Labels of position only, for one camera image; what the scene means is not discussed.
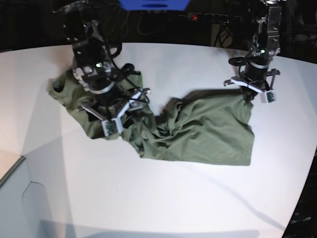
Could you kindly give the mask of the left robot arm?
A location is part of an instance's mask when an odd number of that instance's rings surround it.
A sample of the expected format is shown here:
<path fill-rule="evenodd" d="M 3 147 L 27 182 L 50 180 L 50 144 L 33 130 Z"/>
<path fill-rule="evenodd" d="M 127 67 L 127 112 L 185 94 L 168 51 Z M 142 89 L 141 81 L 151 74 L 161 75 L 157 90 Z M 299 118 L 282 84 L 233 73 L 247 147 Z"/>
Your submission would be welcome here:
<path fill-rule="evenodd" d="M 269 69 L 273 58 L 280 53 L 280 23 L 282 10 L 278 0 L 261 0 L 250 10 L 256 14 L 257 23 L 249 46 L 244 57 L 235 57 L 228 60 L 232 66 L 238 67 L 236 76 L 224 81 L 224 85 L 235 84 L 241 89 L 246 102 L 251 102 L 257 95 L 265 104 L 276 101 L 273 85 L 280 71 Z"/>

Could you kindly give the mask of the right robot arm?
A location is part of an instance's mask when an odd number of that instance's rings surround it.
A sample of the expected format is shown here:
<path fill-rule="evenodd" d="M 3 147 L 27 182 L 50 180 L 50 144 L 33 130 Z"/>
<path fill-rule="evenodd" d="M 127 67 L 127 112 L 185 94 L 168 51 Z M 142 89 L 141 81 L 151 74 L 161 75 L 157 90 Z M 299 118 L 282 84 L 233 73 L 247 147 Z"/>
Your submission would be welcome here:
<path fill-rule="evenodd" d="M 94 116 L 101 114 L 102 119 L 112 118 L 126 98 L 118 84 L 135 73 L 134 65 L 115 64 L 122 43 L 108 42 L 93 1 L 52 0 L 51 6 L 54 13 L 64 15 L 63 33 L 74 53 L 73 75 L 94 97 L 84 109 Z"/>

